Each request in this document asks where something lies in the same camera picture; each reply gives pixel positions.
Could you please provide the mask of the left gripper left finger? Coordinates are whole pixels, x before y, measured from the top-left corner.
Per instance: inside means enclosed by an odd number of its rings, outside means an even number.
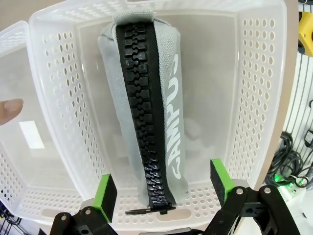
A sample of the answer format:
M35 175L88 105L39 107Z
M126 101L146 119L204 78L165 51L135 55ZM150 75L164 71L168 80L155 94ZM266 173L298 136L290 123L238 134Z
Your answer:
M115 235L111 227L117 189L110 174L102 175L91 206L77 214L61 212L54 218L51 235Z

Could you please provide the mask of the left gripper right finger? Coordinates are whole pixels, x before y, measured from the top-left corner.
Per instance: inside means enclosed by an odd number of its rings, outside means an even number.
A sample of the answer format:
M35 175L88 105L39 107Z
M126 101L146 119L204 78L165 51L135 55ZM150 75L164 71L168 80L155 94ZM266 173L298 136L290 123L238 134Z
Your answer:
M221 205L206 235L232 235L240 220L253 218L263 235L298 235L299 229L275 186L265 185L258 191L236 186L220 159L210 160L210 179Z

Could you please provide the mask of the person right hand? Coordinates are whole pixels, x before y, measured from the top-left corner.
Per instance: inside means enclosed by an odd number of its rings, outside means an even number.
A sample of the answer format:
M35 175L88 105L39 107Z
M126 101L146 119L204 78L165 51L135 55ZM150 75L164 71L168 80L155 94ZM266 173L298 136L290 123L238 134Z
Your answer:
M0 125L14 119L23 108L23 99L15 98L0 102Z

